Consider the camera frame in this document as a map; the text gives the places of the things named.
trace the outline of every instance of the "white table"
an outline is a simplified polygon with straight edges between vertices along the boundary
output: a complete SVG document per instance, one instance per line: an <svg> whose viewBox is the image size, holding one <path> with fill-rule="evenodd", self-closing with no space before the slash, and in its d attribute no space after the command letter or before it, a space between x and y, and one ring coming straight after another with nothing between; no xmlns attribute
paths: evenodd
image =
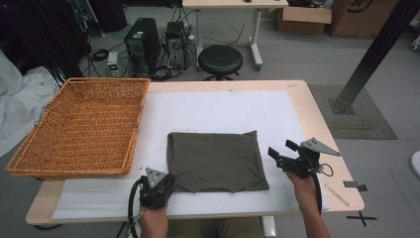
<svg viewBox="0 0 420 238"><path fill-rule="evenodd" d="M197 67L198 65L198 56L203 51L203 40L202 40L202 33L201 33L201 9L205 8L231 8L231 9L239 9L239 8L255 8L256 15L255 15L255 23L254 23L254 30L253 35L250 37L250 46L253 52L254 60L257 66L257 70L260 71L263 66L263 60L259 51L259 47L257 45L257 38L259 34L259 27L260 27L260 19L262 15L263 8L281 8L284 6L288 6L286 0L254 0L250 3L245 2L244 0L183 0L182 6L185 8L193 8L196 9L196 23L197 23L197 42L196 42L196 54L197 54Z"/></svg>
<svg viewBox="0 0 420 238"><path fill-rule="evenodd" d="M218 81L218 82L166 82L152 83L150 92L200 92L200 91L226 91L226 90L284 90L292 102L297 120L303 132L304 139L316 137L319 141L338 150L327 125L313 99L307 84L301 80L272 80L272 81ZM323 155L321 163L327 163L334 168L335 175L331 178L320 176L321 186L329 200L330 211L357 211L362 210L364 202L356 188L344 187L344 180L353 180L346 164L341 157ZM47 180L35 198L28 215L30 224L58 224L81 222L124 221L125 217L98 217L94 219L53 219L53 213L61 196L63 180ZM275 215L295 213L298 211L263 211L243 215ZM223 216L235 216L235 212Z"/></svg>

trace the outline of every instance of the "human hand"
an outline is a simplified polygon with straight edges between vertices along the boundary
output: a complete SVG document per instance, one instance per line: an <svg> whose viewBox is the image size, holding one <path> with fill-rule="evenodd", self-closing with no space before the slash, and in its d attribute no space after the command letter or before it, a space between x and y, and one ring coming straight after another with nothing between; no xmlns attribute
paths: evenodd
<svg viewBox="0 0 420 238"><path fill-rule="evenodd" d="M294 195L302 212L318 210L316 187L312 177L300 178L296 174L286 171L288 178L294 185Z"/></svg>
<svg viewBox="0 0 420 238"><path fill-rule="evenodd" d="M142 231L148 238L164 238L167 233L167 205L160 209L140 208L144 214L139 221Z"/></svg>

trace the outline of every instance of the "folded cloth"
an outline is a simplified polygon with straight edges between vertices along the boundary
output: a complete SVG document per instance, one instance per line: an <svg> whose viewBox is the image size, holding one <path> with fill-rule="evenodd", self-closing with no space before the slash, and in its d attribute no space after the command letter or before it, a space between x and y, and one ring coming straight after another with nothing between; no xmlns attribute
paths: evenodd
<svg viewBox="0 0 420 238"><path fill-rule="evenodd" d="M268 190L257 131L239 134L170 133L167 164L174 191Z"/></svg>

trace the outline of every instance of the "computer tower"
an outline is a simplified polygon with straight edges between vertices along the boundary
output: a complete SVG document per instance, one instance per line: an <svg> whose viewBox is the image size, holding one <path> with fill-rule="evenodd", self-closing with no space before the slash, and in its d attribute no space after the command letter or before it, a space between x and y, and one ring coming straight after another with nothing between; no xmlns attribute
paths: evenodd
<svg viewBox="0 0 420 238"><path fill-rule="evenodd" d="M186 34L183 22L168 22L165 32L166 50L169 64L173 69L186 69L188 55L186 51Z"/></svg>
<svg viewBox="0 0 420 238"><path fill-rule="evenodd" d="M155 19L139 18L124 38L133 69L152 72L160 56L160 41Z"/></svg>

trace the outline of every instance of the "desk leg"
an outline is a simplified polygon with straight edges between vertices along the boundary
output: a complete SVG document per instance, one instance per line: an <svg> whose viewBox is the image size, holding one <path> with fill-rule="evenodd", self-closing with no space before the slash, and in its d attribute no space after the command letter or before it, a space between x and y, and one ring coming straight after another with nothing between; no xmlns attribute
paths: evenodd
<svg viewBox="0 0 420 238"><path fill-rule="evenodd" d="M197 42L196 42L196 56L197 56L197 70L200 70L200 65L198 65L198 57L200 56L201 52L203 51L203 39L201 38L201 16L200 16L201 10L195 9L195 18L196 18L196 35L197 35Z"/></svg>
<svg viewBox="0 0 420 238"><path fill-rule="evenodd" d="M263 66L262 56L260 55L259 46L257 46L257 37L259 35L260 19L262 16L262 9L258 8L256 12L256 20L254 24L253 36L250 37L251 50L253 51L254 60L256 61L257 70L260 71Z"/></svg>

